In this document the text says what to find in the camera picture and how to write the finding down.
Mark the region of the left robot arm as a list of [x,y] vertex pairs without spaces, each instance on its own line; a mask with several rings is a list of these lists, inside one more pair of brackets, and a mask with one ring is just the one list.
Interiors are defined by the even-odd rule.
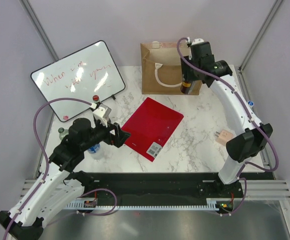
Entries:
[[63,189],[55,190],[84,160],[84,153],[100,142],[119,148],[130,136],[117,123],[103,126],[97,120],[92,127],[90,120],[76,119],[30,190],[9,211],[0,211],[4,234],[17,240],[39,239],[44,228],[68,203],[94,193],[92,178],[83,171],[75,173]]

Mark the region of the dark tall beverage can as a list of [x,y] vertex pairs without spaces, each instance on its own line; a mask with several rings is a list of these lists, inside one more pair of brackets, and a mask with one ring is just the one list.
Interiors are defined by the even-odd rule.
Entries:
[[182,81],[180,91],[185,95],[189,95],[192,91],[192,86],[192,81]]

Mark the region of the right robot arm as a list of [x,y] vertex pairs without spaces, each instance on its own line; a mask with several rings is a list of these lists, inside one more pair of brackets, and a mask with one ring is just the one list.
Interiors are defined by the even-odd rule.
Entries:
[[185,37],[178,40],[177,46],[182,41],[186,42],[189,55],[180,56],[181,92],[188,95],[196,81],[205,84],[222,103],[227,124],[235,133],[235,137],[226,143],[228,157],[218,173],[219,181],[213,185],[215,194],[225,197],[231,192],[231,184],[238,180],[244,166],[270,142],[273,128],[269,123],[262,123],[249,107],[237,87],[231,68],[224,60],[215,60],[208,41]]

